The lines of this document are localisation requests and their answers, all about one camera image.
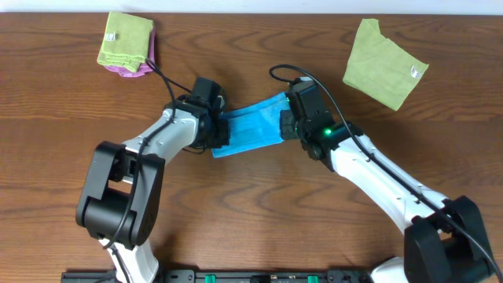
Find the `blue microfiber cloth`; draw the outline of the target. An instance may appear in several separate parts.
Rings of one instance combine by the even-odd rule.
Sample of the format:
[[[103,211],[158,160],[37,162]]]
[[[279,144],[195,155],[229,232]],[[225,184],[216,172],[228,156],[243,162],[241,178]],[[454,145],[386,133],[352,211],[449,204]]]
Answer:
[[[229,124],[229,144],[212,149],[213,157],[231,156],[282,143],[281,111],[289,109],[285,92],[280,92],[254,105],[224,112],[220,118]]]

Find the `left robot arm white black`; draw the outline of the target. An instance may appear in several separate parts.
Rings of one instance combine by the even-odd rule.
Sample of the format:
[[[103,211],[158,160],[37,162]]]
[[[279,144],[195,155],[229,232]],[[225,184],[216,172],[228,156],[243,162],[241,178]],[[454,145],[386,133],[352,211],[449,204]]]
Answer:
[[[184,149],[228,145],[229,126],[220,118],[225,107],[222,87],[199,77],[141,134],[95,148],[75,221],[112,257],[114,281],[160,279],[149,235],[159,211],[164,169]]]

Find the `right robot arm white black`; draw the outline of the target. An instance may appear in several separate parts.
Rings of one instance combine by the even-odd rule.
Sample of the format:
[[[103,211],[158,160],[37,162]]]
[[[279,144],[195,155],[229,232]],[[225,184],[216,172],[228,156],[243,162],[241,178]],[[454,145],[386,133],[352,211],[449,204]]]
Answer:
[[[320,87],[307,77],[289,83],[281,131],[298,138],[311,159],[348,179],[404,236],[404,254],[375,266],[371,282],[481,282],[496,273],[476,204],[424,186],[375,148],[360,129],[336,122]]]

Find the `pink folded cloth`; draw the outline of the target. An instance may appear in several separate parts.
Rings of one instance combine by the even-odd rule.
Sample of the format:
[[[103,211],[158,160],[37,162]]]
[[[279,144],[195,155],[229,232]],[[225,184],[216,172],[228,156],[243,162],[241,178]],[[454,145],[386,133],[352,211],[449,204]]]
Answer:
[[[153,28],[149,40],[149,60],[151,61],[155,61],[155,38],[156,28]],[[105,66],[105,69],[110,72],[115,72],[123,78],[137,78],[152,71],[152,69],[146,63],[141,63],[136,72],[131,72],[125,67],[120,66]]]

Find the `green cloth unfolded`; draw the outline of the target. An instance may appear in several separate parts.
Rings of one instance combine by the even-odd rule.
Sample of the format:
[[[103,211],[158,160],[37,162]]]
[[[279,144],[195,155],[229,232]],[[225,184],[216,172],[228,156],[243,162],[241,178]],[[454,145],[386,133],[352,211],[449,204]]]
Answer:
[[[377,19],[363,19],[343,82],[398,111],[428,67],[383,36]]]

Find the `green folded cloth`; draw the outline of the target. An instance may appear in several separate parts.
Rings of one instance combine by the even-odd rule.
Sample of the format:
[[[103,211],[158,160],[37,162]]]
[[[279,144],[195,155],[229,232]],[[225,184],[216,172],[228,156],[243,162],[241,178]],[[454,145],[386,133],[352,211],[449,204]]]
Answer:
[[[98,64],[137,72],[149,55],[153,28],[152,20],[126,13],[110,12],[97,57]]]

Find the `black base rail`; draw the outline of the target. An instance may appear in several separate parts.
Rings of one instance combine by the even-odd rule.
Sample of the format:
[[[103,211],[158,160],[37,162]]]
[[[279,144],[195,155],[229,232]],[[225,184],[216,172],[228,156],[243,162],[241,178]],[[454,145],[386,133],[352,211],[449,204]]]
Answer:
[[[163,283],[371,283],[364,270],[327,270],[323,272],[203,272],[168,270],[154,282]]]

